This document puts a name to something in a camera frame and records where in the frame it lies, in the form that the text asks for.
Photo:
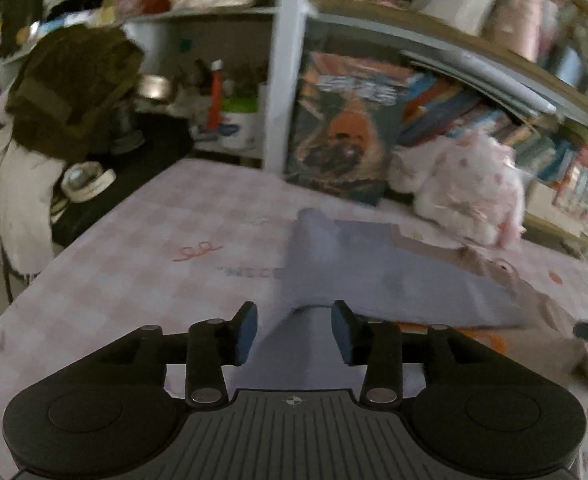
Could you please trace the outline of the Harry Potter book box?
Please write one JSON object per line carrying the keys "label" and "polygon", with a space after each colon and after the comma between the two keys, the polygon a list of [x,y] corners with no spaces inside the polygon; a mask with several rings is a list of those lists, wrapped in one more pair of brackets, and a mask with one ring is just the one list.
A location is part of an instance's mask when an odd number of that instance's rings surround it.
{"label": "Harry Potter book box", "polygon": [[300,73],[285,180],[379,203],[402,113],[423,78],[407,66],[310,52]]}

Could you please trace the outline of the white green tub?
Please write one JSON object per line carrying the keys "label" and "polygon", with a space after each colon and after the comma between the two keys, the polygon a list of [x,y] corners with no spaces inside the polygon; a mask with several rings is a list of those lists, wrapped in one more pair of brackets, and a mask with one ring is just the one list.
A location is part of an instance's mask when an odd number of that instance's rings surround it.
{"label": "white green tub", "polygon": [[224,100],[218,127],[220,144],[230,151],[244,151],[255,142],[258,124],[258,99],[234,98]]}

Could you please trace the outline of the pink white plush bunny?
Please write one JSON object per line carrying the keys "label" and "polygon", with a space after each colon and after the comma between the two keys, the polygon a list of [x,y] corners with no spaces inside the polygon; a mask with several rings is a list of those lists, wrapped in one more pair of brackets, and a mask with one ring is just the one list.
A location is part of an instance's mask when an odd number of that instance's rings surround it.
{"label": "pink white plush bunny", "polygon": [[507,247],[524,232],[525,191],[513,148],[487,133],[395,148],[387,183],[412,196],[417,216],[460,240]]}

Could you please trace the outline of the row of leaning books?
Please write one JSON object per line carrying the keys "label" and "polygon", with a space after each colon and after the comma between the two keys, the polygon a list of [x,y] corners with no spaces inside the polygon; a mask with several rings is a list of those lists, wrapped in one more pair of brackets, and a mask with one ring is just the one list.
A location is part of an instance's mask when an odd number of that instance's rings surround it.
{"label": "row of leaning books", "polygon": [[430,70],[420,73],[411,90],[387,176],[401,193],[417,188],[439,154],[470,133],[512,148],[515,167],[527,180],[558,182],[576,153],[552,114],[526,115],[518,102]]}

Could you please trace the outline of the red tassel ornament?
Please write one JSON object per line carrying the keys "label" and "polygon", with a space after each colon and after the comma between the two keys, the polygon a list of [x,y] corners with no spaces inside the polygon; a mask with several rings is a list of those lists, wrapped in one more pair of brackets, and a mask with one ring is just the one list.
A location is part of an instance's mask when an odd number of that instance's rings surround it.
{"label": "red tassel ornament", "polygon": [[221,60],[216,60],[210,66],[212,72],[212,85],[210,86],[210,104],[206,119],[205,128],[207,131],[216,131],[220,123],[221,107],[222,107],[222,68],[224,63]]}

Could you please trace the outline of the white cloth on chair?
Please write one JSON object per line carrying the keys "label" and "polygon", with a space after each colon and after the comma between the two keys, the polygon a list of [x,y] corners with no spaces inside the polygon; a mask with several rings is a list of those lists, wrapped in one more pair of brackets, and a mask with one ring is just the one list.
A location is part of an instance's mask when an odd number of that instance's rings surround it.
{"label": "white cloth on chair", "polygon": [[36,275],[54,258],[50,209],[65,167],[18,144],[10,125],[0,129],[0,240],[18,273]]}

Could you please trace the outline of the olive green jacket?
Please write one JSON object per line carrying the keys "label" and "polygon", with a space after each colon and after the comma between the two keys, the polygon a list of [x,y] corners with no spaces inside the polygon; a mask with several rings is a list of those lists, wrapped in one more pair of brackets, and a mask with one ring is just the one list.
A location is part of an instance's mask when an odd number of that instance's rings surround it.
{"label": "olive green jacket", "polygon": [[81,162],[106,143],[102,122],[134,88],[143,50],[118,27],[74,25],[50,32],[27,55],[6,111],[23,148]]}

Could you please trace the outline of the grey and beige sweater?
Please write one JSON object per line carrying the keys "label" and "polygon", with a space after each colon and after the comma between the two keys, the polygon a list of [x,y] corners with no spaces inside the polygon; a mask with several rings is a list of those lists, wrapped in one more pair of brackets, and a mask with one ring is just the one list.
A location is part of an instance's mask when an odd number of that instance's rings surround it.
{"label": "grey and beige sweater", "polygon": [[338,360],[330,307],[413,325],[480,328],[507,339],[507,355],[561,385],[588,375],[588,342],[571,315],[513,266],[472,248],[448,249],[401,236],[385,223],[337,221],[318,209],[293,223],[273,306],[260,317],[236,388],[352,388]]}

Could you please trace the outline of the white smart watch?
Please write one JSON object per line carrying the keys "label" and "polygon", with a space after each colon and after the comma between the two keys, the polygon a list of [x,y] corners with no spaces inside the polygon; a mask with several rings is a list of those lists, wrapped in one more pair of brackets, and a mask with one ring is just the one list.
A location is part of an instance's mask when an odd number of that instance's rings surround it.
{"label": "white smart watch", "polygon": [[64,172],[61,190],[72,203],[80,204],[98,197],[115,181],[113,169],[104,170],[98,162],[80,162]]}

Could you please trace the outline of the pink checkered desk mat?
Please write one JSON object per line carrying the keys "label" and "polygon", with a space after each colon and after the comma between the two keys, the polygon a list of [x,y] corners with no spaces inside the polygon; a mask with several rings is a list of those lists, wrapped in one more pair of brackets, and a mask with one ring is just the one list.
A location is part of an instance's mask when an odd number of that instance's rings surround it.
{"label": "pink checkered desk mat", "polygon": [[177,162],[96,222],[0,316],[0,472],[16,471],[1,419],[23,388],[142,325],[183,332],[246,300],[269,310],[288,232],[305,208],[456,244],[391,200],[362,206],[260,170]]}

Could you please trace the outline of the metal bowl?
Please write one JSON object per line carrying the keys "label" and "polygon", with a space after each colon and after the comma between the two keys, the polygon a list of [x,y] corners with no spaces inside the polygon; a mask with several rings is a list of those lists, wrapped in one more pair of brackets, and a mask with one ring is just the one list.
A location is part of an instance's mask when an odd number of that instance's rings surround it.
{"label": "metal bowl", "polygon": [[137,96],[158,102],[172,102],[176,88],[174,82],[164,76],[141,74],[137,83]]}

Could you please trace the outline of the white metal shelf frame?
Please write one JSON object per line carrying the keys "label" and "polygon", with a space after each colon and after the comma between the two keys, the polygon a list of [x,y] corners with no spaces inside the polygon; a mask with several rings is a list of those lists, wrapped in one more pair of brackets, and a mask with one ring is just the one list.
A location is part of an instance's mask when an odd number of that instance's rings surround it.
{"label": "white metal shelf frame", "polygon": [[[53,9],[67,0],[44,0]],[[426,62],[449,64],[470,84],[516,84],[541,96],[560,114],[588,126],[588,96],[532,62],[480,36],[468,35],[436,18],[392,9],[372,1],[268,0],[264,6],[177,9],[143,14],[141,0],[104,0],[100,20],[115,18],[145,52],[146,74],[178,76],[186,67],[180,30],[192,32],[194,56],[226,64],[268,65],[265,133],[259,143],[262,166],[283,174],[295,93],[307,50],[322,50],[335,39],[341,49],[365,44],[416,54]]]}

